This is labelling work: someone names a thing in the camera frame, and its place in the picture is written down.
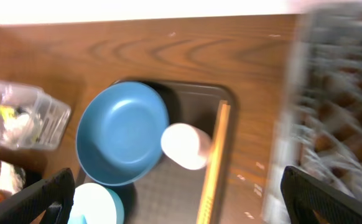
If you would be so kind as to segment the white tissue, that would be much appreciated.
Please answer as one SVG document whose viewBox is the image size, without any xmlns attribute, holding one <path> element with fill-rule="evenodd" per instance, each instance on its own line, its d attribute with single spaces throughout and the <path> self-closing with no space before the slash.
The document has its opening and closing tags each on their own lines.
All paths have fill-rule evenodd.
<svg viewBox="0 0 362 224">
<path fill-rule="evenodd" d="M 8 117 L 4 120 L 3 140 L 8 143 L 17 143 L 23 139 L 37 138 L 37 125 L 30 114 L 22 113 L 16 117 Z"/>
</svg>

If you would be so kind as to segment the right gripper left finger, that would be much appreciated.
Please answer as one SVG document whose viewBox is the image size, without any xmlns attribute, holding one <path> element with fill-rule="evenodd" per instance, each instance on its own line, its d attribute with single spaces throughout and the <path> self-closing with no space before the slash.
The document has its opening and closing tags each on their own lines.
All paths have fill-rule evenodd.
<svg viewBox="0 0 362 224">
<path fill-rule="evenodd" d="M 72 171 L 64 168 L 0 202 L 0 223 L 31 223 L 43 214 L 41 223 L 67 224 L 74 193 Z"/>
</svg>

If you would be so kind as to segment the green snack wrapper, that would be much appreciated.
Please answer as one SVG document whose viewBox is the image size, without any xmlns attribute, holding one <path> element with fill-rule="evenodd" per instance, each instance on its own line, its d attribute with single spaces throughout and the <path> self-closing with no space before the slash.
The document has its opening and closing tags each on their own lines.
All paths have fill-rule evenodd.
<svg viewBox="0 0 362 224">
<path fill-rule="evenodd" d="M 37 125 L 37 138 L 35 140 L 32 139 L 23 139 L 23 140 L 28 140 L 31 142 L 36 142 L 39 138 L 39 135 L 41 133 L 41 127 L 42 127 L 42 120 L 40 118 L 40 114 L 35 114 L 33 113 L 29 108 L 25 108 L 25 107 L 13 107 L 13 106 L 7 106 L 7 105 L 0 105 L 0 117 L 3 120 L 3 125 L 4 125 L 4 120 L 8 117 L 16 117 L 21 115 L 22 113 L 27 113 L 30 114 L 32 118 L 35 119 L 35 123 Z"/>
</svg>

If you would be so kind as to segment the dark blue bowl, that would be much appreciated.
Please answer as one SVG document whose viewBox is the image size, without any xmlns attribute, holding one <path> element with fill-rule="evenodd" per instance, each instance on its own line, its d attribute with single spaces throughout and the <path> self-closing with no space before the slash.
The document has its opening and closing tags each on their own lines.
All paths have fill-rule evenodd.
<svg viewBox="0 0 362 224">
<path fill-rule="evenodd" d="M 81 116 L 76 137 L 81 168 L 103 185 L 133 183 L 159 162 L 168 125 L 167 107 L 153 88 L 141 82 L 111 85 Z"/>
</svg>

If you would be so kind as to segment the light blue small bowl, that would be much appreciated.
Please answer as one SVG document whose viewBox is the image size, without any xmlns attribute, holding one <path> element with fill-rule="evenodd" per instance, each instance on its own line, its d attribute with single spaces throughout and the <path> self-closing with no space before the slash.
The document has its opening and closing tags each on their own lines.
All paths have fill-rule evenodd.
<svg viewBox="0 0 362 224">
<path fill-rule="evenodd" d="M 113 190 L 96 183 L 75 189 L 68 224 L 123 224 L 123 203 Z"/>
</svg>

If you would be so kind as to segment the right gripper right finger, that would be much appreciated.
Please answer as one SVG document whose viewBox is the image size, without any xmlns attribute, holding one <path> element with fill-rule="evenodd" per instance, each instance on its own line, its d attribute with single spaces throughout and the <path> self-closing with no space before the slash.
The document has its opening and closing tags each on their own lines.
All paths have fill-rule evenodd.
<svg viewBox="0 0 362 224">
<path fill-rule="evenodd" d="M 361 202 L 294 166 L 285 167 L 281 192 L 292 224 L 362 223 Z"/>
</svg>

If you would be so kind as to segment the pink cup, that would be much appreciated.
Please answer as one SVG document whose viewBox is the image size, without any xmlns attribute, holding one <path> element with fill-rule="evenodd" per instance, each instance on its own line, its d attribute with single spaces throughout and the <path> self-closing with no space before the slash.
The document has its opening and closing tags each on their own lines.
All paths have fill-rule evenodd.
<svg viewBox="0 0 362 224">
<path fill-rule="evenodd" d="M 199 170 L 208 163 L 211 137 L 201 129 L 185 123 L 171 124 L 162 134 L 163 153 L 188 170 Z"/>
</svg>

